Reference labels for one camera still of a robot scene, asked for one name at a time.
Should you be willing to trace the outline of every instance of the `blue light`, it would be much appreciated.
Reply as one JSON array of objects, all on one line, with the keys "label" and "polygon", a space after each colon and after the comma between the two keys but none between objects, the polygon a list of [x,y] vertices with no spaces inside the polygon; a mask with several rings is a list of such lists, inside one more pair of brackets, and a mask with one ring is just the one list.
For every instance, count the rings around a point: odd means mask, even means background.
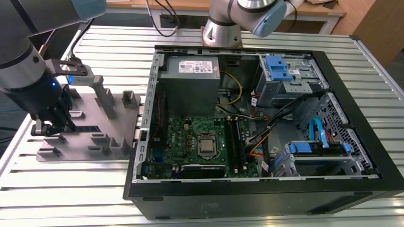
[{"label": "blue light", "polygon": [[71,85],[73,82],[73,76],[72,75],[68,75],[68,84]]}]

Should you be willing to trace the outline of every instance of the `cpu socket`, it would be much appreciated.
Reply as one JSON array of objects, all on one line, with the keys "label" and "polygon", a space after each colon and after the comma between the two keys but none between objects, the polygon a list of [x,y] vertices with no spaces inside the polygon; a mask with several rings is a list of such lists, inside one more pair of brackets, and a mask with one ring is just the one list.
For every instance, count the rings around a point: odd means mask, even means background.
[{"label": "cpu socket", "polygon": [[203,159],[211,159],[217,154],[216,136],[212,134],[200,134],[197,136],[197,155]]}]

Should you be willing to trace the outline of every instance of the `yellow wire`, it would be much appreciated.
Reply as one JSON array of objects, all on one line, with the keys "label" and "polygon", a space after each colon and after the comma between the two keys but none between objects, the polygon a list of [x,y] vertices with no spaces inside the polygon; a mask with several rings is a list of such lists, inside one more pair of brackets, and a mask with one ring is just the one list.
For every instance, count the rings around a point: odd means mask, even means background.
[{"label": "yellow wire", "polygon": [[220,106],[232,105],[236,101],[239,101],[239,99],[241,98],[241,94],[243,94],[243,86],[241,86],[239,80],[236,79],[236,77],[233,77],[232,74],[229,74],[228,72],[221,71],[221,73],[227,74],[235,80],[235,82],[237,83],[239,88],[240,88],[240,93],[239,93],[237,98],[233,101],[231,101],[229,103],[217,104]]}]

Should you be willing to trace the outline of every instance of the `ram slot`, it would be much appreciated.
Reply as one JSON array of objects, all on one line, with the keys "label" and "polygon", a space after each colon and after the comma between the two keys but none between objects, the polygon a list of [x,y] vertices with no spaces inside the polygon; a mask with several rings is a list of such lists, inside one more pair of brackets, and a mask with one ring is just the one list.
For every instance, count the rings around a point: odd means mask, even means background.
[{"label": "ram slot", "polygon": [[243,162],[240,156],[240,147],[239,143],[241,137],[239,137],[237,129],[239,129],[237,121],[233,119],[225,119],[225,146],[227,146],[227,158],[229,170],[233,173],[240,173],[243,169]]}]

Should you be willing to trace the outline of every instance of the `floor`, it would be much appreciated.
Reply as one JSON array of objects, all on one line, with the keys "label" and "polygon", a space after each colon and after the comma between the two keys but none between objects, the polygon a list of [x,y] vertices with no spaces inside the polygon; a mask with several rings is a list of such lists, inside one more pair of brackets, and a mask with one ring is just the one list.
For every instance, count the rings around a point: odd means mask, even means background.
[{"label": "floor", "polygon": [[[180,17],[181,28],[200,28],[205,23],[204,17]],[[152,26],[149,16],[147,14],[105,14],[95,20],[95,25],[105,26]],[[175,27],[176,23],[164,17],[161,18],[163,27]],[[68,26],[63,29],[59,29],[56,36],[52,40],[52,43],[45,54],[45,59],[48,58],[60,58],[75,32],[77,31],[79,25]],[[32,39],[32,42],[39,48],[40,43],[47,39],[45,36],[36,37]],[[404,51],[399,54],[393,62],[385,67],[388,73],[397,81],[397,84],[404,88]],[[16,104],[5,97],[0,92],[0,127],[19,128],[24,117],[25,112],[17,109]],[[3,138],[12,137],[13,131],[0,130],[0,156],[7,149],[9,144],[8,139]]]}]

